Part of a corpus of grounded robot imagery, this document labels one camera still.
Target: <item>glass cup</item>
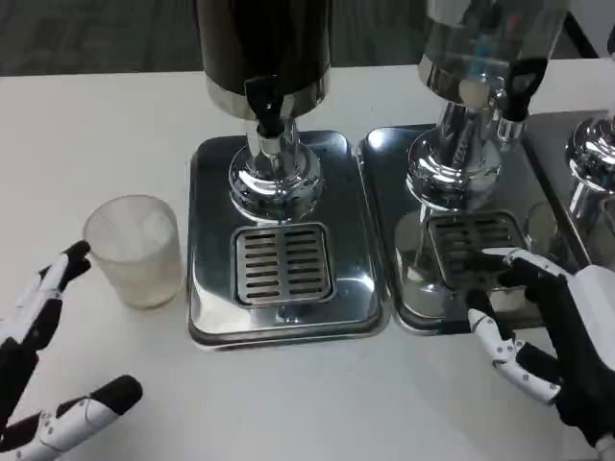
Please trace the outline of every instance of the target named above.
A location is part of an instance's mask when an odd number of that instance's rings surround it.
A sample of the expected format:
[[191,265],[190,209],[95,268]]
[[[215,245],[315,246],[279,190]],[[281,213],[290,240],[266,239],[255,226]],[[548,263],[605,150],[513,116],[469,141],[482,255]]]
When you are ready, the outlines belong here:
[[155,197],[129,195],[98,207],[84,240],[122,303],[137,309],[170,301],[182,286],[177,219]]

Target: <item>drip tray grate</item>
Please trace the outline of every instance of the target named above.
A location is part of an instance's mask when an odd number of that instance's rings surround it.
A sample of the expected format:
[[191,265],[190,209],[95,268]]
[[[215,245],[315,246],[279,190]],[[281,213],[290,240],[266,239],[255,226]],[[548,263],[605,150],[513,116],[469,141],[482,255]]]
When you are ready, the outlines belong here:
[[234,255],[235,293],[248,306],[325,301],[333,292],[319,224],[242,229]]
[[499,286],[500,272],[470,271],[466,261],[485,248],[526,248],[519,225],[506,211],[433,216],[427,223],[444,283],[454,291]]

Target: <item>floor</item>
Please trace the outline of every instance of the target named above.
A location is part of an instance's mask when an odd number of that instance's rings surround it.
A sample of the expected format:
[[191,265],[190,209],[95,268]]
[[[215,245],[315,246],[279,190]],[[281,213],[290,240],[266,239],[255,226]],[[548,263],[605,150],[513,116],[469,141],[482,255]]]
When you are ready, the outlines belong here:
[[[334,0],[333,65],[420,60],[424,3]],[[0,75],[200,70],[191,5],[191,0],[0,0]],[[579,54],[562,36],[554,56]]]

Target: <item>robotic arm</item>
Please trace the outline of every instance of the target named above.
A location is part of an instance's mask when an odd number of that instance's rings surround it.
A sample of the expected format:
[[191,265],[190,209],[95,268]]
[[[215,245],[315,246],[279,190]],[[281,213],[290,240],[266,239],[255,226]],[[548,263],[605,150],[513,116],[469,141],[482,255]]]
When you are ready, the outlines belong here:
[[141,398],[136,379],[121,376],[86,397],[67,401],[7,426],[60,321],[66,285],[90,267],[78,242],[40,271],[10,315],[0,320],[0,452],[18,460],[52,460],[119,418]]
[[503,286],[526,286],[557,352],[554,358],[498,324],[484,292],[467,294],[468,319],[508,380],[554,404],[562,422],[578,427],[602,460],[615,460],[615,273],[588,266],[571,275],[519,249],[489,249],[479,264],[505,268]]

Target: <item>stainless steel drip tray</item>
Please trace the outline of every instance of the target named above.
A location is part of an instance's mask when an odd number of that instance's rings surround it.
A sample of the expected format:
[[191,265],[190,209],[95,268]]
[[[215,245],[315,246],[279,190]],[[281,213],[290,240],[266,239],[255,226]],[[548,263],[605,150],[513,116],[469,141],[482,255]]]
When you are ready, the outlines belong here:
[[[445,280],[438,265],[427,224],[438,216],[460,216],[431,211],[422,206],[406,188],[407,150],[413,140],[432,125],[381,128],[372,131],[359,146],[367,182],[370,207],[379,218],[379,233],[388,282],[402,324],[419,334],[469,332],[463,281],[445,268]],[[536,204],[546,202],[521,147],[504,156],[503,172],[493,195],[479,213],[504,213],[511,223],[505,228],[511,245],[525,244],[527,218]],[[527,302],[522,289],[493,291],[499,317],[514,328],[540,325],[540,316]]]
[[188,329],[213,349],[351,338],[386,316],[378,243],[357,160],[339,133],[302,133],[324,188],[292,224],[235,208],[229,166],[244,136],[204,142],[190,176]]

